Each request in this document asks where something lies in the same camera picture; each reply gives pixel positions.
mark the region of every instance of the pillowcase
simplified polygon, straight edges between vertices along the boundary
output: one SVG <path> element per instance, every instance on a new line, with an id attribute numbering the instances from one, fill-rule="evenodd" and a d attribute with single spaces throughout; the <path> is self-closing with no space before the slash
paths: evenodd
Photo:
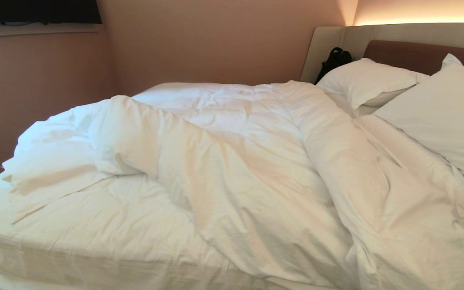
<path id="1" fill-rule="evenodd" d="M 445 59 L 443 59 L 443 62 L 441 63 L 441 69 L 444 70 L 445 68 L 447 68 L 447 66 L 450 66 L 451 64 L 460 64 L 460 65 L 463 65 L 461 63 L 461 61 L 459 61 L 459 59 L 457 59 L 457 57 L 451 55 L 451 54 L 448 54 Z"/>
<path id="2" fill-rule="evenodd" d="M 450 64 L 375 112 L 464 175 L 464 66 Z"/>
<path id="3" fill-rule="evenodd" d="M 346 96 L 356 112 L 371 100 L 371 106 L 384 105 L 425 77 L 428 76 L 363 58 L 333 69 L 317 85 L 326 93 Z"/>

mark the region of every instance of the beige wall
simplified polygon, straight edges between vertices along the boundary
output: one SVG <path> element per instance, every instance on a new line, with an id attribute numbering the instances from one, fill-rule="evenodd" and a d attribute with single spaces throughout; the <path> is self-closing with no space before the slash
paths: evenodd
<path id="1" fill-rule="evenodd" d="M 355 25 L 464 22 L 464 0 L 359 0 Z"/>
<path id="2" fill-rule="evenodd" d="M 0 166 L 34 121 L 119 91 L 104 30 L 0 37 Z"/>
<path id="3" fill-rule="evenodd" d="M 316 26 L 353 22 L 357 0 L 100 0 L 121 84 L 299 79 Z"/>

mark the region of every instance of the television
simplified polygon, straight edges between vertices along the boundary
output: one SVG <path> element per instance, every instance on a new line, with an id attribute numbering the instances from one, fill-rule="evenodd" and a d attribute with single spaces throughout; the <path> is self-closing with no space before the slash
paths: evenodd
<path id="1" fill-rule="evenodd" d="M 0 0 L 0 23 L 97 23 L 96 0 Z"/>

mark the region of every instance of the white bed sheet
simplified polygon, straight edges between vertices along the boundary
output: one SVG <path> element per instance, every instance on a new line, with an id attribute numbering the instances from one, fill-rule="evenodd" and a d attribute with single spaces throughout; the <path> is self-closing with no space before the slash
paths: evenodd
<path id="1" fill-rule="evenodd" d="M 274 95 L 270 85 L 165 84 L 135 99 L 174 112 L 239 146 L 246 145 L 247 136 L 258 145 L 252 148 L 286 147 L 285 158 L 299 167 L 293 174 L 308 180 L 305 186 L 318 193 L 315 202 L 328 205 L 340 224 L 298 128 Z M 44 285 L 63 290 L 334 288 L 327 281 L 321 288 L 240 271 L 204 242 L 164 186 L 144 174 L 103 180 L 16 224 L 9 219 L 10 190 L 0 179 L 1 290 Z"/>

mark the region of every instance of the black object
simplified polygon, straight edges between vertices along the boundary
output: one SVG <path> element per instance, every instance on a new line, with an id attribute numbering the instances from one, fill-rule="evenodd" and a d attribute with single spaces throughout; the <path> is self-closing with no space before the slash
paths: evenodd
<path id="1" fill-rule="evenodd" d="M 349 64 L 352 62 L 352 55 L 348 51 L 343 51 L 341 48 L 334 48 L 329 55 L 327 61 L 322 63 L 322 70 L 316 79 L 315 84 L 322 79 L 328 72 L 342 66 L 344 64 Z"/>
<path id="2" fill-rule="evenodd" d="M 0 0 L 0 23 L 97 23 L 96 0 Z"/>

